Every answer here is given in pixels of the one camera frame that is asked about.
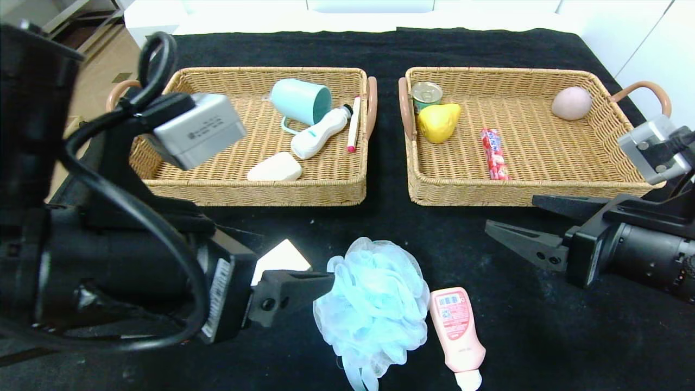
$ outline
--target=woven tray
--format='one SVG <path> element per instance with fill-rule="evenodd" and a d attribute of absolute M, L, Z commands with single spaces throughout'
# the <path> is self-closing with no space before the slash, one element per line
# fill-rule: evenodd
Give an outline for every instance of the woven tray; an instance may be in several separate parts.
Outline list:
<path fill-rule="evenodd" d="M 439 84 L 443 104 L 461 105 L 457 128 L 444 143 L 428 142 L 416 127 L 411 86 L 419 81 Z M 637 87 L 655 91 L 670 114 L 668 97 L 653 83 L 612 97 L 588 72 L 473 67 L 415 67 L 398 83 L 408 191 L 420 205 L 531 206 L 534 194 L 612 198 L 662 186 L 645 183 L 617 143 L 632 125 L 616 102 Z M 585 118 L 565 121 L 550 107 L 571 86 L 587 89 L 593 103 Z M 512 180 L 489 179 L 484 127 L 500 130 Z"/>
<path fill-rule="evenodd" d="M 352 105 L 361 96 L 357 153 L 345 150 L 348 131 L 331 137 L 311 159 L 297 160 L 299 180 L 250 182 L 251 167 L 291 151 L 293 135 L 280 128 L 282 115 L 268 100 L 276 81 L 294 78 L 323 84 L 333 106 Z M 142 138 L 133 142 L 130 162 L 158 196 L 183 198 L 201 206 L 348 206 L 366 196 L 367 151 L 377 112 L 377 82 L 357 68 L 204 67 L 179 70 L 164 93 L 225 94 L 247 130 L 245 138 L 196 167 L 183 171 L 165 163 Z M 294 129 L 307 126 L 290 121 Z"/>

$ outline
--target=pink lotion bottle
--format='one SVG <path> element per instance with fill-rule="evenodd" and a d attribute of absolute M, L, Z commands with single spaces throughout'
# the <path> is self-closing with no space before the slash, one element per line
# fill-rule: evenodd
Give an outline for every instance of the pink lotion bottle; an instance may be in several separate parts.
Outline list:
<path fill-rule="evenodd" d="M 463 391 L 475 391 L 482 383 L 478 368 L 485 358 L 485 348 L 475 334 L 473 308 L 461 287 L 447 288 L 430 294 L 430 315 L 444 350 L 444 363 L 456 376 Z"/>

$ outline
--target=barcode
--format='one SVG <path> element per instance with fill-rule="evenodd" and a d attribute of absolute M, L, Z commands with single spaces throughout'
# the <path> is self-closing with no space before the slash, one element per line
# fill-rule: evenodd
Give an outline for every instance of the barcode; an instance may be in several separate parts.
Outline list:
<path fill-rule="evenodd" d="M 208 338 L 213 338 L 217 333 L 217 327 L 220 324 L 220 315 L 222 315 L 222 306 L 227 299 L 225 292 L 227 291 L 227 280 L 229 279 L 229 262 L 220 258 L 218 260 L 218 266 L 215 270 L 215 276 L 213 277 L 213 283 L 210 287 L 210 312 L 208 315 L 208 320 L 203 326 L 202 332 L 208 336 Z"/>
<path fill-rule="evenodd" d="M 439 299 L 439 305 L 456 304 L 459 302 L 458 295 L 449 295 Z"/>

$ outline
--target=bottle cap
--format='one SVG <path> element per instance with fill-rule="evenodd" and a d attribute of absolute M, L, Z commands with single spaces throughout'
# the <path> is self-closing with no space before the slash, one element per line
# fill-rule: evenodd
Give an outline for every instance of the bottle cap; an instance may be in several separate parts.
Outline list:
<path fill-rule="evenodd" d="M 476 391 L 482 383 L 482 376 L 480 376 L 480 371 L 477 369 L 473 371 L 457 372 L 454 375 L 456 376 L 456 383 L 458 383 L 461 391 Z"/>

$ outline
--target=black table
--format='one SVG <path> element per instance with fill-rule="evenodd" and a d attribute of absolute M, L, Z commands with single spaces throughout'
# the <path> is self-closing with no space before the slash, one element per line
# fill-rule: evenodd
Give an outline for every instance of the black table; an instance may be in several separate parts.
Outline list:
<path fill-rule="evenodd" d="M 397 80 L 413 66 L 546 67 L 593 72 L 620 88 L 578 36 L 401 29 L 390 33 L 212 34 L 177 37 L 179 67 L 360 67 L 379 82 L 368 192 L 344 208 L 206 208 L 217 222 L 262 234 L 262 253 L 289 238 L 316 270 L 357 237 L 388 239 L 420 262 L 431 289 L 463 286 L 487 348 L 482 390 L 685 390 L 695 385 L 695 310 L 619 276 L 567 284 L 490 239 L 487 218 L 560 234 L 572 222 L 531 208 L 420 207 L 407 193 Z M 633 124 L 644 118 L 627 99 Z M 428 341 L 392 366 L 382 390 L 457 390 L 430 325 Z M 20 346 L 0 342 L 3 349 Z M 349 390 L 311 311 L 216 346 L 62 354 L 0 369 L 4 390 Z"/>

